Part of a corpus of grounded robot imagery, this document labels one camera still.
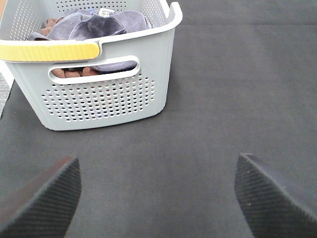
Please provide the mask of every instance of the handle cutout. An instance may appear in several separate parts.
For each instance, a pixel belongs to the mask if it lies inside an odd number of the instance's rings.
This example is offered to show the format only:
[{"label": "handle cutout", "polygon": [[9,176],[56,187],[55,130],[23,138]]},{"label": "handle cutout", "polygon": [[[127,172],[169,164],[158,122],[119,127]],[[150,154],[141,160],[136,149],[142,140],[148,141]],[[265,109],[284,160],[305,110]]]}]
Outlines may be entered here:
[{"label": "handle cutout", "polygon": [[139,71],[139,59],[136,56],[126,56],[94,64],[55,64],[49,68],[49,78],[57,84],[90,83],[131,77]]}]

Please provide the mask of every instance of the basket handle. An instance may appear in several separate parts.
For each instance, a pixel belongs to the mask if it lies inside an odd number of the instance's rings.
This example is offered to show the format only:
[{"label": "basket handle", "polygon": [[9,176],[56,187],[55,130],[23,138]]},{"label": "basket handle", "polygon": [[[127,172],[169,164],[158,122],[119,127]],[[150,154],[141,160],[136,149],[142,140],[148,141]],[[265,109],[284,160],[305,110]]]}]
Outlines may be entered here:
[{"label": "basket handle", "polygon": [[99,56],[94,41],[6,41],[0,40],[0,60],[46,62],[91,60]]},{"label": "basket handle", "polygon": [[[52,74],[52,70],[56,68],[77,68],[77,67],[89,67],[94,65],[105,65],[112,63],[120,63],[134,61],[137,63],[137,66],[129,71],[118,72],[118,73],[109,73],[95,76],[85,76],[85,77],[75,77],[75,78],[58,78]],[[136,75],[141,69],[140,60],[136,56],[124,56],[118,58],[111,58],[106,60],[95,61],[94,63],[63,63],[63,64],[54,64],[49,68],[49,78],[51,81],[57,84],[75,84],[75,83],[93,83],[100,81],[109,81],[120,78],[127,78]]]}]

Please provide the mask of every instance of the clothing label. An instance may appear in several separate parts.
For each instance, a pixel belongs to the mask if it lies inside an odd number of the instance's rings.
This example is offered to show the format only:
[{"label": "clothing label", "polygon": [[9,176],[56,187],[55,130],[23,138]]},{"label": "clothing label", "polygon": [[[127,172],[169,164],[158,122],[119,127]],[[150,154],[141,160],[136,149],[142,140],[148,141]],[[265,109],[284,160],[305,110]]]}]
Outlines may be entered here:
[{"label": "clothing label", "polygon": [[112,9],[101,8],[99,11],[99,16],[109,17],[110,13],[113,13],[113,12],[114,10]]}]

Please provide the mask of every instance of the gray floor surface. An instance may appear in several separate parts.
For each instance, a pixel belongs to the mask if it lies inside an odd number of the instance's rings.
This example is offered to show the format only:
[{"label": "gray floor surface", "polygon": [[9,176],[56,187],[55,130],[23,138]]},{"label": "gray floor surface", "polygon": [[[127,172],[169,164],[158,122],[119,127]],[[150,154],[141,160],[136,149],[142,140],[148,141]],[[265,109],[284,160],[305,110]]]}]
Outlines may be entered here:
[{"label": "gray floor surface", "polygon": [[80,159],[67,238],[251,238],[238,154],[317,193],[317,2],[180,0],[165,109],[105,128],[44,128],[14,84],[0,121],[0,199]]},{"label": "gray floor surface", "polygon": [[7,85],[6,81],[4,80],[4,77],[0,73],[0,115],[2,114],[4,104],[8,98],[9,90],[9,86]]}]

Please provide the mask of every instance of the gray plastic basket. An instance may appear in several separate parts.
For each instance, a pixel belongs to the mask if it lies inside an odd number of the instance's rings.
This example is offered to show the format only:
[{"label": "gray plastic basket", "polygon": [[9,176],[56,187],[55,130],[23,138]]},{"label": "gray plastic basket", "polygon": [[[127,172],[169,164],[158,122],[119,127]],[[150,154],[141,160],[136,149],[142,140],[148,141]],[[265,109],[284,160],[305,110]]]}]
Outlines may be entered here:
[{"label": "gray plastic basket", "polygon": [[[26,41],[26,37],[39,31],[48,17],[63,16],[64,11],[74,8],[137,10],[147,16],[154,28],[84,41],[100,48],[100,54],[89,60],[6,60],[42,124],[52,130],[86,129],[139,120],[163,110],[174,31],[182,20],[177,2],[169,8],[165,0],[8,0],[0,25],[0,46],[56,45],[56,41]],[[51,73],[54,68],[129,60],[134,60],[137,67],[126,72],[65,79]]]}]

